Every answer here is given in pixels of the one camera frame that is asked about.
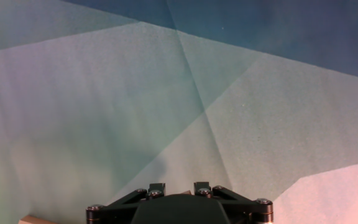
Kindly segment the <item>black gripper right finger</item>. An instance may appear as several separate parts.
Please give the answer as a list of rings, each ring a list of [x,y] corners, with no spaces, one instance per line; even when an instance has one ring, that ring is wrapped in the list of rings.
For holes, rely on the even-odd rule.
[[[230,223],[272,224],[273,202],[266,198],[251,200],[221,185],[195,182],[194,194],[219,202]]]

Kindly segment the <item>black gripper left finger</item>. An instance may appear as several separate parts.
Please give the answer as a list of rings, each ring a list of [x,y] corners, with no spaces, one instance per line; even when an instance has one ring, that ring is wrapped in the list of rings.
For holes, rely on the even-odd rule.
[[[141,203],[165,196],[165,183],[136,189],[109,205],[95,204],[86,208],[86,224],[130,223]]]

